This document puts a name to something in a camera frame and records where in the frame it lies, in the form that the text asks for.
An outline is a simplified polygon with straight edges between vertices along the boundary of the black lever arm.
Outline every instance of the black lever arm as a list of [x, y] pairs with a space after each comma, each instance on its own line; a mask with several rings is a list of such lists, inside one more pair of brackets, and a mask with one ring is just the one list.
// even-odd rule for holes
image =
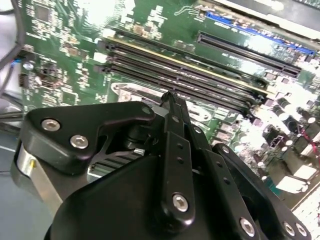
[[[311, 239], [230, 148], [212, 151], [185, 101], [168, 92], [160, 106], [157, 114], [122, 102], [26, 115], [13, 166], [55, 214], [48, 240]], [[90, 164], [137, 147], [144, 156], [88, 184]]]

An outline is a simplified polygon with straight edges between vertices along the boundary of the black plastic part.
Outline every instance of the black plastic part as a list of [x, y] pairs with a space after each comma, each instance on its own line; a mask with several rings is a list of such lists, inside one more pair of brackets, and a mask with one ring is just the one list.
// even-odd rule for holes
[[205, 32], [199, 33], [197, 42], [210, 48], [219, 49], [225, 53], [237, 56], [241, 59], [254, 62], [258, 65], [266, 67], [267, 69], [277, 71], [293, 78], [297, 78], [302, 70], [300, 67], [286, 63], [285, 61], [281, 61], [268, 55], [248, 49], [246, 47], [236, 45], [232, 42], [226, 41]]
[[[229, 153], [226, 153], [223, 147], [228, 148]], [[307, 236], [302, 236], [296, 226], [298, 223], [306, 230], [305, 225], [229, 147], [216, 144], [212, 150], [223, 157], [242, 197], [246, 196], [244, 199], [247, 199], [246, 205], [251, 208], [252, 217], [267, 239], [311, 240], [309, 232]], [[284, 222], [293, 228], [295, 236], [289, 235], [285, 230]]]
[[[146, 104], [137, 101], [35, 109], [25, 116], [20, 138], [31, 155], [63, 173], [80, 174], [86, 171], [97, 153], [101, 134], [107, 132], [112, 135], [123, 125], [148, 124], [154, 118], [155, 113]], [[61, 128], [58, 131], [44, 130], [41, 123], [45, 119], [57, 120]], [[86, 137], [88, 147], [73, 147], [70, 138], [74, 135]]]

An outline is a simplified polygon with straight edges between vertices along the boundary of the black connector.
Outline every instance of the black connector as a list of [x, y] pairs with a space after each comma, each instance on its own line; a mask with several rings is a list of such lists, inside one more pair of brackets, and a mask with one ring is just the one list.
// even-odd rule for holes
[[16, 56], [22, 63], [34, 61], [36, 59], [36, 55], [33, 52], [21, 50]]
[[266, 54], [236, 45], [233, 42], [226, 41], [205, 32], [199, 32], [197, 42], [204, 46], [218, 49], [224, 53], [228, 53], [240, 59], [256, 63], [267, 69], [277, 71], [293, 78], [297, 78], [302, 70], [300, 67], [294, 66], [285, 61], [278, 60]]

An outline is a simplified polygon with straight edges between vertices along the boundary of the motherboard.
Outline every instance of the motherboard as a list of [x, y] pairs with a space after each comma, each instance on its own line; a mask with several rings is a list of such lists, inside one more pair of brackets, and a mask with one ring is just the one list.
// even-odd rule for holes
[[304, 192], [318, 174], [314, 39], [211, 0], [19, 6], [25, 113], [125, 101], [153, 106], [175, 90], [209, 143], [229, 145], [276, 194]]

